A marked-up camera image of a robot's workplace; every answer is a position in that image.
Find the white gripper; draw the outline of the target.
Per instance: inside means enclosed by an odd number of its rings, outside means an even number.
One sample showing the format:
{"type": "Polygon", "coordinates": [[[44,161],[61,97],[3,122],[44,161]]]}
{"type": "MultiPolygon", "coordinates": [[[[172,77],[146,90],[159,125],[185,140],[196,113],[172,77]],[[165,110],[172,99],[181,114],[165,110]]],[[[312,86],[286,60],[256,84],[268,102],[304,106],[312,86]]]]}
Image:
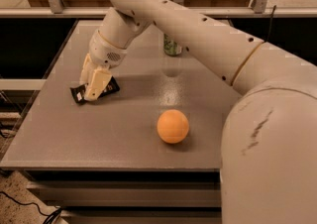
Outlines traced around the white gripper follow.
{"type": "Polygon", "coordinates": [[[89,42],[89,54],[86,55],[82,66],[79,82],[87,84],[84,99],[95,101],[106,88],[112,78],[107,67],[119,66],[127,54],[126,50],[119,49],[105,41],[96,30],[89,42]]]}

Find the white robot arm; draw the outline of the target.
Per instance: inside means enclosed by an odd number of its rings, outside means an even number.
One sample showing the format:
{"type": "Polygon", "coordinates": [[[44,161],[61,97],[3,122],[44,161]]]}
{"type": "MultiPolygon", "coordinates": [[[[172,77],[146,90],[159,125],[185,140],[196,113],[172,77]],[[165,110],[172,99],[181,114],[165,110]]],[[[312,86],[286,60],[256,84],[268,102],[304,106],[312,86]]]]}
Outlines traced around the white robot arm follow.
{"type": "Polygon", "coordinates": [[[209,83],[240,94],[223,127],[223,224],[317,224],[317,73],[281,48],[170,0],[110,0],[80,81],[96,100],[149,25],[196,58],[209,83]]]}

